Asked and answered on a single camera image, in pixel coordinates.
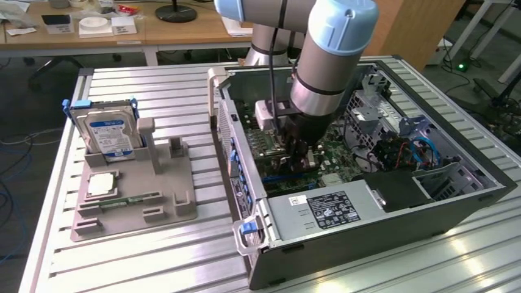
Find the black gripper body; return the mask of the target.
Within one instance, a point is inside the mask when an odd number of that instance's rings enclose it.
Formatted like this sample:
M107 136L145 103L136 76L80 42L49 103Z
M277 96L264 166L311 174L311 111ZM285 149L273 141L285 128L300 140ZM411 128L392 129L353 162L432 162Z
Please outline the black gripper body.
M288 115L283 127L283 139L287 153L305 153L325 135L332 124L332 114L312 116Z

